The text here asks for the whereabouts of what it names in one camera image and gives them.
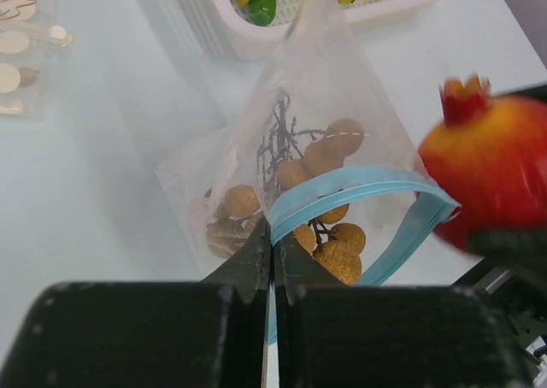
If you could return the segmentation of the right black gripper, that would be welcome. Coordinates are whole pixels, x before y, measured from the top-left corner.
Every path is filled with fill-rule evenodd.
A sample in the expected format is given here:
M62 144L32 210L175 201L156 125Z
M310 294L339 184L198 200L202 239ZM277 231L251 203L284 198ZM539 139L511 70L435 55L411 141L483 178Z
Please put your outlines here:
M487 230L472 234L467 250L493 262L546 268L546 228ZM482 261L454 285L486 291L509 318L532 367L546 366L546 300L508 269Z

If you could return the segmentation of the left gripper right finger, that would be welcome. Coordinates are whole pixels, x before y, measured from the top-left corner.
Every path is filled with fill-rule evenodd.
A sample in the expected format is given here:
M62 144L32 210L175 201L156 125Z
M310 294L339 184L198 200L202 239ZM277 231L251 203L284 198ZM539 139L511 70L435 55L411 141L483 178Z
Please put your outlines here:
M294 237L273 252L281 386L532 386L537 367L486 291L349 287Z

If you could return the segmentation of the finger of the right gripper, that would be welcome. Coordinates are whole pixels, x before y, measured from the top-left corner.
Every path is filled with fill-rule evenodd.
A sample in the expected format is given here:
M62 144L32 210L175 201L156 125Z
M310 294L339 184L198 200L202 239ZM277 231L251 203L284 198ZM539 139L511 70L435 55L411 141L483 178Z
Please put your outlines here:
M538 100L542 103L547 103L547 84L542 83L536 85L527 85L510 91L500 91L494 94L494 97L506 96L528 97Z

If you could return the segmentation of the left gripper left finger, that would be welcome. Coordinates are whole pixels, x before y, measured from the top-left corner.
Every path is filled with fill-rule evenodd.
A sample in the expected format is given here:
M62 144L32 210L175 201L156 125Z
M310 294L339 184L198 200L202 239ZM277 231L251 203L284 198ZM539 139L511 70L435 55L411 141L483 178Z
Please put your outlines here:
M65 282L28 310L4 387L263 387L269 227L198 282Z

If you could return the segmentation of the red pomegranate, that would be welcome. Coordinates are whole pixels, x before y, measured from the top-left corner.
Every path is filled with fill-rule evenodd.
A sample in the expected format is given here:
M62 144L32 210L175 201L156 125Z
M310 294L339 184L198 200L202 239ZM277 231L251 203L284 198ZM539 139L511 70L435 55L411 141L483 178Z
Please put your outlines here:
M546 224L546 104L519 94L494 96L487 78L448 78L443 118L422 139L427 173L458 205L434 232L467 252L489 229Z

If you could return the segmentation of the brown longan bunch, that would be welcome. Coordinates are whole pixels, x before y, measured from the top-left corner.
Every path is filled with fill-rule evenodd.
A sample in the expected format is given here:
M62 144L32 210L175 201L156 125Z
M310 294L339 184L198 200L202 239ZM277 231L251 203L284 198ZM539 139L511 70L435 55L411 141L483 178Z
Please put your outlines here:
M214 204L205 244L211 254L227 259L244 246L257 223L271 211L292 217L304 209L308 217L301 218L290 234L328 273L354 285L362 275L367 235L360 225L346 221L348 203L318 211L314 203L334 191L310 191L306 183L340 169L362 147L364 127L351 118L335 120L323 129L300 127L290 107L291 98L282 91L265 135L250 153L258 186L229 184Z

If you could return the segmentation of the blue zipper clear bag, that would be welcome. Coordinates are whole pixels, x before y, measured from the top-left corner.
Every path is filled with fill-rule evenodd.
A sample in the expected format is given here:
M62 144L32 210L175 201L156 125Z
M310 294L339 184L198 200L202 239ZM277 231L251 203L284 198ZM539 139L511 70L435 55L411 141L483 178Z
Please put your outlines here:
M322 284L381 285L457 206L424 169L337 0L303 0L235 123L156 174L200 277L261 227Z

